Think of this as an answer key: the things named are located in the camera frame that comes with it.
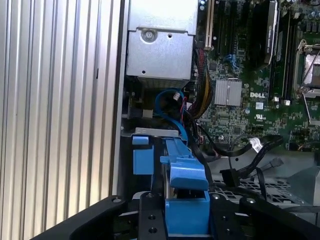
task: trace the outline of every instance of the screw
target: screw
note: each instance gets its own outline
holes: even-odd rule
[[[219,196],[218,194],[212,194],[212,197],[213,197],[215,200],[217,200],[217,199],[220,198],[220,196]]]
[[[246,201],[251,204],[254,204],[256,202],[253,198],[247,198]]]
[[[112,202],[114,203],[120,203],[121,201],[122,201],[121,198],[115,198],[112,200]]]
[[[146,31],[145,32],[145,38],[150,40],[154,37],[154,33],[152,31]]]

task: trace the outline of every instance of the cable connector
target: cable connector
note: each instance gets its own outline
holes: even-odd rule
[[[178,99],[180,98],[180,96],[181,96],[180,93],[176,91],[175,94],[173,95],[173,99],[176,100],[176,101],[178,101]]]
[[[228,187],[240,186],[240,177],[236,169],[225,169],[221,170],[220,173],[222,174],[223,182]]]

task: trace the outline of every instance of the wire bundle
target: wire bundle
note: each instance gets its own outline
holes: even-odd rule
[[[208,58],[203,49],[195,49],[194,62],[198,70],[196,87],[197,95],[194,103],[188,109],[193,119],[198,119],[205,113],[211,104],[214,94],[207,59]]]

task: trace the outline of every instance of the ribbed metal panel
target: ribbed metal panel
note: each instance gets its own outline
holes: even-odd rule
[[[0,0],[0,239],[109,194],[120,1]]]

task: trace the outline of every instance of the white connector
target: white connector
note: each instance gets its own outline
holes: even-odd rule
[[[175,92],[174,96],[173,96],[173,99],[178,101],[178,99],[180,98],[180,93],[179,92]]]

